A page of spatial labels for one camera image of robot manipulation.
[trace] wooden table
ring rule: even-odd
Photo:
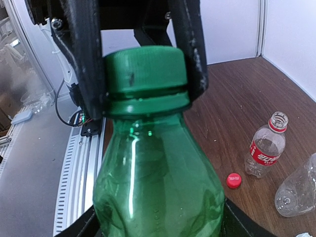
[[[316,152],[316,104],[293,81],[263,58],[208,67],[209,89],[185,112],[193,136],[209,157],[225,194],[259,225],[278,237],[309,232],[316,236],[316,211],[284,218],[274,206],[279,185]],[[275,111],[289,117],[287,144],[272,171],[263,179],[244,173],[243,158],[255,131]],[[106,144],[112,126],[107,126]],[[239,173],[243,182],[230,190],[226,177]]]

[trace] green bottle cap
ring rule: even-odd
[[[143,116],[189,106],[183,52],[170,46],[127,49],[105,57],[109,116]]]

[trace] glass panel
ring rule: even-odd
[[[28,59],[5,8],[0,6],[0,132],[10,127],[9,117],[14,117],[23,105],[38,113],[51,105],[52,95]]]

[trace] red ring on bottle neck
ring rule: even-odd
[[[285,128],[282,128],[282,129],[279,129],[279,128],[276,128],[273,124],[272,124],[272,121],[271,119],[269,120],[269,127],[275,131],[275,132],[285,132],[287,130],[287,126]]]

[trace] white crumpled paper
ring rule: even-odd
[[[310,236],[309,233],[302,233],[302,234],[298,235],[297,237],[313,237],[313,236]]]

